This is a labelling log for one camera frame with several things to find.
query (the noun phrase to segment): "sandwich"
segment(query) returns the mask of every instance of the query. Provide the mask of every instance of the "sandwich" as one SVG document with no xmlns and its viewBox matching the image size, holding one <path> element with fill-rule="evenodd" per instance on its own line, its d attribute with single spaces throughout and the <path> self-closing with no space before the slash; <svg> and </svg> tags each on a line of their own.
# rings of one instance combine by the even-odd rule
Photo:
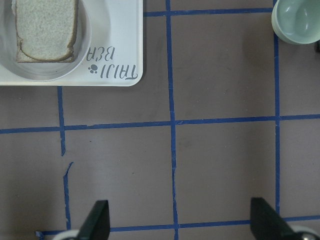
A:
<svg viewBox="0 0 320 240">
<path fill-rule="evenodd" d="M 74 61 L 79 0 L 15 0 L 18 63 Z"/>
</svg>

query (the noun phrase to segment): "blue tape line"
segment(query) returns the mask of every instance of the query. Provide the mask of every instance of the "blue tape line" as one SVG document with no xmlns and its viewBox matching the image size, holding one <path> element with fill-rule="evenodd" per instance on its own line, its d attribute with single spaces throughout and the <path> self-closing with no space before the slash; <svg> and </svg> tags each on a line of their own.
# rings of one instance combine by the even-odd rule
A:
<svg viewBox="0 0 320 240">
<path fill-rule="evenodd" d="M 65 232 L 66 230 L 55 230 L 55 231 L 42 231 L 41 233 L 44 236 L 53 236 L 53 235 L 58 235 L 62 232 Z"/>
<path fill-rule="evenodd" d="M 312 221 L 320 220 L 320 215 L 313 216 L 294 216 L 294 217 L 284 217 L 287 222 L 296 221 Z M 235 221 L 213 221 L 213 222 L 196 222 L 196 223 L 183 223 L 179 224 L 180 229 L 190 229 L 190 228 L 208 228 L 208 227 L 222 227 L 222 226 L 239 226 L 239 225 L 249 225 L 250 220 L 235 220 Z M 112 227 L 111 232 L 131 232 L 131 231 L 152 231 L 152 230 L 166 230 L 175 229 L 174 224 L 168 225 L 147 225 L 147 226 L 124 226 L 124 227 Z M 63 231 L 43 231 L 43 235 L 57 235 Z"/>
<path fill-rule="evenodd" d="M 59 132 L 60 127 L 26 127 L 26 128 L 10 128 L 0 129 L 0 134 L 23 134 L 23 133 L 42 133 L 42 132 Z"/>
<path fill-rule="evenodd" d="M 171 11 L 171 0 L 165 0 L 165 9 L 170 12 Z"/>
<path fill-rule="evenodd" d="M 65 119 L 63 107 L 62 86 L 57 87 L 58 108 L 59 108 L 59 124 L 60 124 L 60 138 L 61 138 L 61 156 L 66 153 L 66 134 L 65 134 Z"/>
<path fill-rule="evenodd" d="M 171 11 L 168 14 L 171 16 L 182 15 L 213 15 L 213 14 L 257 14 L 271 13 L 272 7 L 266 8 L 238 8 L 238 9 L 206 9 L 206 10 L 178 10 Z"/>
<path fill-rule="evenodd" d="M 204 228 L 204 227 L 219 227 L 219 226 L 237 226 L 248 225 L 250 220 L 236 220 L 236 221 L 215 221 L 215 222 L 199 222 L 199 223 L 185 223 L 180 224 L 180 228 Z"/>
<path fill-rule="evenodd" d="M 279 41 L 277 35 L 273 34 L 274 42 L 274 89 L 275 89 L 275 116 L 280 116 L 280 77 L 279 77 Z"/>
<path fill-rule="evenodd" d="M 281 116 L 281 121 L 286 120 L 307 120 L 307 119 L 320 119 L 320 114 L 309 114 L 309 115 L 288 115 L 288 116 Z"/>
<path fill-rule="evenodd" d="M 284 217 L 287 222 L 320 220 L 320 215 Z"/>
<path fill-rule="evenodd" d="M 69 186 L 68 186 L 68 173 L 74 162 L 69 163 L 64 176 L 63 176 L 63 189 L 64 189 L 64 204 L 65 204 L 65 219 L 66 219 L 66 229 L 71 229 L 71 214 L 70 214 L 70 202 L 69 202 Z"/>
<path fill-rule="evenodd" d="M 279 78 L 279 41 L 273 34 L 274 42 L 274 99 L 275 99 L 275 211 L 280 213 L 280 78 Z"/>
<path fill-rule="evenodd" d="M 67 125 L 64 127 L 66 131 L 70 130 L 88 130 L 88 129 L 121 129 L 121 128 L 142 128 L 142 127 L 160 127 L 170 126 L 170 121 L 150 121 L 150 122 L 129 122 L 129 123 L 110 123 L 96 125 Z"/>
<path fill-rule="evenodd" d="M 259 121 L 264 122 L 264 121 L 276 121 L 276 119 L 277 119 L 276 116 L 208 118 L 208 119 L 176 120 L 175 124 L 187 125 L 187 124 L 243 123 L 243 122 L 259 122 Z M 308 120 L 308 119 L 320 119 L 320 114 L 279 116 L 280 121 Z M 171 121 L 109 123 L 109 124 L 96 124 L 91 126 L 67 125 L 67 126 L 64 126 L 64 130 L 72 131 L 72 130 L 142 128 L 142 127 L 160 127 L 160 126 L 171 126 Z M 61 128 L 58 126 L 10 128 L 10 129 L 0 129 L 0 134 L 45 133 L 45 132 L 60 132 L 60 130 Z"/>
<path fill-rule="evenodd" d="M 168 10 L 171 8 L 170 2 L 166 1 L 167 11 L 147 11 L 144 17 L 163 17 L 163 16 L 185 16 L 185 15 L 214 15 L 214 14 L 258 14 L 271 13 L 272 7 L 263 8 L 234 8 L 234 9 L 204 9 L 204 10 Z"/>
<path fill-rule="evenodd" d="M 252 116 L 252 117 L 230 117 L 230 118 L 212 118 L 212 119 L 193 119 L 193 120 L 177 120 L 176 125 L 186 124 L 224 124 L 224 123 L 244 123 L 244 122 L 260 122 L 275 121 L 275 116 Z"/>
<path fill-rule="evenodd" d="M 169 225 L 150 225 L 150 226 L 125 226 L 125 227 L 112 227 L 111 232 L 130 232 L 130 231 L 148 231 L 148 230 L 164 230 L 174 229 L 173 224 Z"/>
<path fill-rule="evenodd" d="M 169 12 L 171 10 L 171 1 L 165 1 L 165 8 Z M 176 116 L 174 103 L 174 75 L 173 75 L 173 58 L 172 58 L 172 33 L 171 33 L 171 16 L 166 16 L 166 52 L 168 67 L 168 90 L 169 90 L 169 110 L 171 121 L 171 164 L 172 164 L 172 210 L 174 225 L 174 240 L 179 240 L 179 221 L 176 201 Z"/>
</svg>

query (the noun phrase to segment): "gray floor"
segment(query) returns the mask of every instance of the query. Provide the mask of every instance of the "gray floor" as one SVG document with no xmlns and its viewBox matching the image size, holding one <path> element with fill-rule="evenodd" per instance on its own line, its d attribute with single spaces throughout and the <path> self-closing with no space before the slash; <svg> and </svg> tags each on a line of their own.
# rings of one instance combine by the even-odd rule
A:
<svg viewBox="0 0 320 240">
<path fill-rule="evenodd" d="M 0 87 L 1 239 L 99 199 L 111 240 L 253 240 L 258 196 L 320 232 L 320 54 L 274 38 L 272 6 L 147 0 L 137 85 Z"/>
</svg>

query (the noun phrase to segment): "plastic tray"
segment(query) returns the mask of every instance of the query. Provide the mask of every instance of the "plastic tray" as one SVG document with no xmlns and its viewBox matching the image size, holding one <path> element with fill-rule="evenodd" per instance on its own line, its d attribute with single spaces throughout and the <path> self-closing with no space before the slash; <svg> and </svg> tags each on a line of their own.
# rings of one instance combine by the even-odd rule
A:
<svg viewBox="0 0 320 240">
<path fill-rule="evenodd" d="M 83 1 L 92 24 L 92 40 L 81 65 L 54 81 L 32 81 L 0 65 L 0 85 L 129 87 L 139 82 L 143 75 L 143 0 Z"/>
</svg>

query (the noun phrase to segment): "light green cup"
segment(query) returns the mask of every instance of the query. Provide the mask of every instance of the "light green cup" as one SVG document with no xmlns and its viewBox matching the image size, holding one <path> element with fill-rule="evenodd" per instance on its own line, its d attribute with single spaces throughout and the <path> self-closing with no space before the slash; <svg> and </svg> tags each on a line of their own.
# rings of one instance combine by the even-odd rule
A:
<svg viewBox="0 0 320 240">
<path fill-rule="evenodd" d="M 275 34 L 289 44 L 320 40 L 320 0 L 278 0 L 271 20 Z"/>
</svg>

